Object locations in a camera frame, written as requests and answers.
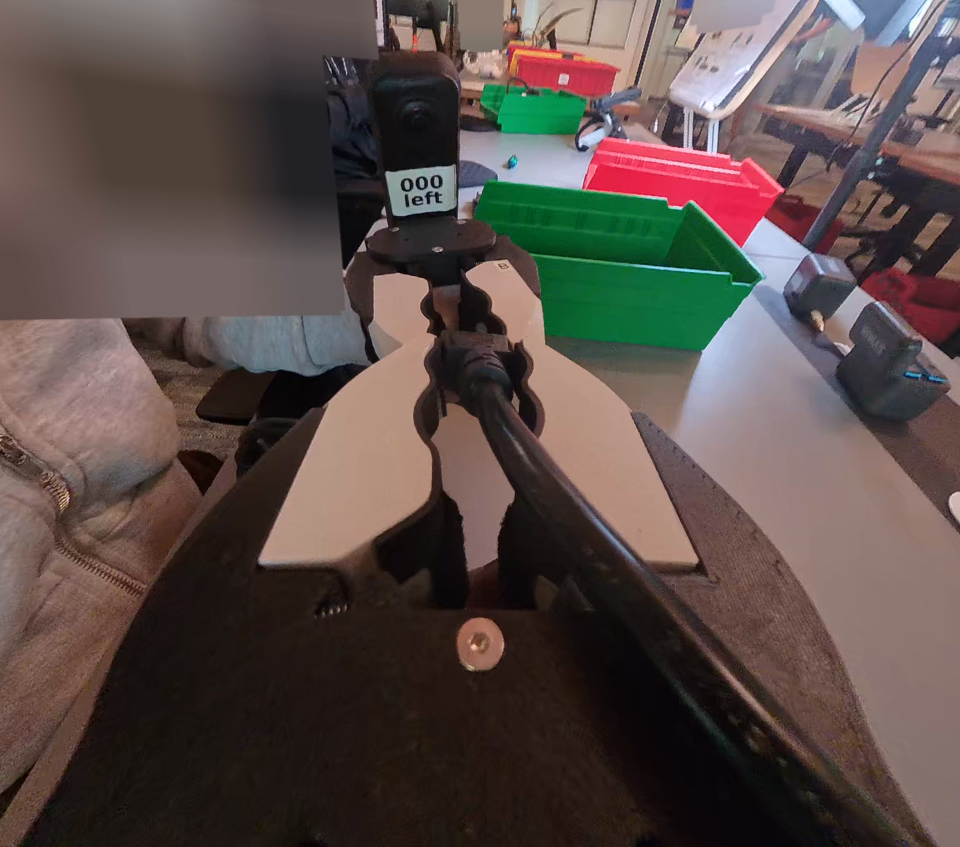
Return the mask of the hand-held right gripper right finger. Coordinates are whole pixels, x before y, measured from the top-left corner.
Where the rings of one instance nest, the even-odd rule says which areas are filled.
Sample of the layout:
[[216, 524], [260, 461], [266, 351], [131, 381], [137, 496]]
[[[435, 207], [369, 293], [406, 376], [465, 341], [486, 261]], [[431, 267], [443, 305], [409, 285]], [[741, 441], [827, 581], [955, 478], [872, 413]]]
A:
[[549, 456], [635, 555], [663, 572], [695, 570], [699, 557], [627, 403], [546, 343], [523, 348]]

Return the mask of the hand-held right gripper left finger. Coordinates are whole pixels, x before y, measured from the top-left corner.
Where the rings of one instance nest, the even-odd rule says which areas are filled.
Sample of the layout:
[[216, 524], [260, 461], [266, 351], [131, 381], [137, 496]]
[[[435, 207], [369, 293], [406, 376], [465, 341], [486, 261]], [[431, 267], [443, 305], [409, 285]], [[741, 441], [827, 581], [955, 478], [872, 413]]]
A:
[[380, 575], [402, 585], [426, 573], [436, 606], [466, 605], [463, 518], [433, 442], [443, 414], [438, 339], [407, 341], [330, 399], [258, 567], [328, 570], [351, 591]]

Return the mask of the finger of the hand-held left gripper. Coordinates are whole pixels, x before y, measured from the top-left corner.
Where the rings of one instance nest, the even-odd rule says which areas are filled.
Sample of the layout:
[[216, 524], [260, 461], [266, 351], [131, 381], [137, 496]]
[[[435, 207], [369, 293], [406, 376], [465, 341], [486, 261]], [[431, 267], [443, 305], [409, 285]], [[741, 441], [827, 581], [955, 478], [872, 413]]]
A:
[[507, 337], [512, 345], [546, 345], [542, 301], [506, 258], [486, 260], [462, 272], [461, 329]]
[[429, 281], [415, 276], [375, 276], [372, 280], [371, 347], [383, 360], [407, 343], [438, 337], [445, 328]]

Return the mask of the black power strip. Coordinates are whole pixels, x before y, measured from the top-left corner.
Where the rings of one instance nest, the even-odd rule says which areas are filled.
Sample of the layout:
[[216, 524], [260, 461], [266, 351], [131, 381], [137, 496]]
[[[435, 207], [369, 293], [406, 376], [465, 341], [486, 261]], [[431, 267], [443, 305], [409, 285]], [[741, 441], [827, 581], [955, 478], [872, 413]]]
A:
[[629, 636], [786, 845], [919, 845], [574, 485], [514, 405], [525, 356], [502, 334], [445, 329], [437, 343], [442, 385], [479, 421], [514, 492], [544, 522], [534, 535], [561, 578]]

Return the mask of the grey power adapter block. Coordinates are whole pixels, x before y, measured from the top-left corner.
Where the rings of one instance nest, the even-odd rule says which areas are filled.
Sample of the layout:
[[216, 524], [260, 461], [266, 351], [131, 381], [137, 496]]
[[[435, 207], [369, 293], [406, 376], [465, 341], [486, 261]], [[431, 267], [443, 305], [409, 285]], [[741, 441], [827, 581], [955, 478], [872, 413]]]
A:
[[872, 301], [849, 331], [849, 350], [835, 377], [865, 415], [906, 423], [951, 391], [949, 379], [923, 353], [923, 340], [884, 301]]

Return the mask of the green plastic bin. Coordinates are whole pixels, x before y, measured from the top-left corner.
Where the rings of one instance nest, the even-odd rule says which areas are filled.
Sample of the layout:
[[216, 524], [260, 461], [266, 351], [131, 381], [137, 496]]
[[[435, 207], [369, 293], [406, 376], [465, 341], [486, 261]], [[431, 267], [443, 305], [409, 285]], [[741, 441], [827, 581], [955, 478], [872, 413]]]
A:
[[577, 132], [588, 100], [566, 90], [516, 81], [484, 85], [479, 104], [486, 120], [503, 134], [569, 136]]
[[694, 202], [490, 180], [474, 217], [534, 261], [549, 337], [702, 352], [764, 280]]

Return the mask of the red plastic bin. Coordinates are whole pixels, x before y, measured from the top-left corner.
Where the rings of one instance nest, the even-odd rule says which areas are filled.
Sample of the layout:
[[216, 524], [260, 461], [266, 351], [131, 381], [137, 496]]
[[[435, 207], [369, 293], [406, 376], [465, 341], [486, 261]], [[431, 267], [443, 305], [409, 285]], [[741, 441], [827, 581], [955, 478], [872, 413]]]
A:
[[582, 53], [565, 53], [513, 40], [507, 46], [508, 72], [529, 88], [564, 91], [591, 99], [614, 91], [620, 68]]
[[752, 159], [607, 137], [596, 147], [582, 189], [697, 204], [738, 246], [749, 240], [784, 189]]
[[959, 281], [890, 268], [873, 273], [861, 288], [895, 311], [918, 334], [939, 346], [959, 329]]

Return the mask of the white and grey handheld tool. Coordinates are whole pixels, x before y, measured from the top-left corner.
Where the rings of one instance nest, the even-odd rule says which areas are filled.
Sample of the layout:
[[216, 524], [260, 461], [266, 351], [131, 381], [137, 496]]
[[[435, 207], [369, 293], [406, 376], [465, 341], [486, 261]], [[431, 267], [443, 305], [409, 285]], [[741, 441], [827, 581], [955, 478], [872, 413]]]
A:
[[642, 88], [631, 86], [588, 101], [577, 132], [574, 148], [586, 153], [606, 138], [625, 139], [626, 121], [640, 111]]

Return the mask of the dark grey battery case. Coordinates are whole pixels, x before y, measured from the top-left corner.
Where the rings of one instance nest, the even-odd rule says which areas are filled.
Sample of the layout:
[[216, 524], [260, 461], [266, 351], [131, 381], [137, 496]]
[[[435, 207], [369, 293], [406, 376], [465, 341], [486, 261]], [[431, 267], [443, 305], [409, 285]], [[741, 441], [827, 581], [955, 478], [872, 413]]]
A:
[[782, 291], [787, 309], [802, 322], [813, 323], [834, 316], [858, 287], [857, 278], [837, 257], [810, 253], [787, 278]]

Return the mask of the grey zip hoodie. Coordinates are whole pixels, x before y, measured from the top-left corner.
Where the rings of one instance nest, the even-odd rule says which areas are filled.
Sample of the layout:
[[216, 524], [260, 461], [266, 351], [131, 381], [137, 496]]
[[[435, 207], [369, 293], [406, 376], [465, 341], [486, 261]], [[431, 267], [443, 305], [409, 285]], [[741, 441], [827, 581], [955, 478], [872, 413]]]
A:
[[2, 321], [1, 787], [42, 756], [201, 495], [118, 320]]

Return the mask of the white poster board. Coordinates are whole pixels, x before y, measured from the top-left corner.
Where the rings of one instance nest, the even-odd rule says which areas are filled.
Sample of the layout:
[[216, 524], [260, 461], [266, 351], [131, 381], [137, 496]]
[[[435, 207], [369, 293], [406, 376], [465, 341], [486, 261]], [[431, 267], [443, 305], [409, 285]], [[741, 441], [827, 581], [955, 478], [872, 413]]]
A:
[[787, 0], [759, 25], [705, 35], [672, 81], [668, 100], [705, 119], [725, 119], [770, 71], [819, 1]]

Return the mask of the wooden workbench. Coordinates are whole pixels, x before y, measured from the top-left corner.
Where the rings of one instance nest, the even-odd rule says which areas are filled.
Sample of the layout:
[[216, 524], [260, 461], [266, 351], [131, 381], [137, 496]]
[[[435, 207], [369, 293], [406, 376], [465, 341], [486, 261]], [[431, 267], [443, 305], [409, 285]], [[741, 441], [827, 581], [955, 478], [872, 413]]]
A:
[[[869, 126], [853, 130], [828, 110], [780, 105], [754, 105], [761, 117], [762, 132], [791, 146], [791, 151], [776, 178], [785, 190], [811, 179], [801, 177], [801, 169], [809, 156], [831, 166], [845, 168], [863, 145]], [[875, 183], [894, 179], [922, 178], [957, 188], [959, 185], [958, 155], [933, 154], [918, 146], [908, 146], [886, 138], [879, 152], [865, 167], [863, 180]]]

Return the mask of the black tripod stand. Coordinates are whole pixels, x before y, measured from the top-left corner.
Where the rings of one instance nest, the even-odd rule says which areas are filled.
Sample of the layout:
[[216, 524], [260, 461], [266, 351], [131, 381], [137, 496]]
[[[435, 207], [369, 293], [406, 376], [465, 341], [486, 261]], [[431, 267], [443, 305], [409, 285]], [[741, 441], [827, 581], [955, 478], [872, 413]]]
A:
[[926, 36], [913, 55], [906, 72], [896, 86], [890, 99], [873, 121], [870, 132], [859, 144], [857, 151], [847, 163], [844, 173], [829, 195], [824, 206], [801, 242], [802, 246], [815, 251], [817, 245], [839, 217], [844, 205], [856, 190], [859, 182], [871, 167], [877, 164], [882, 145], [893, 130], [896, 121], [905, 112], [908, 103], [921, 85], [930, 67], [946, 50], [958, 25], [959, 0], [945, 0], [935, 29]]

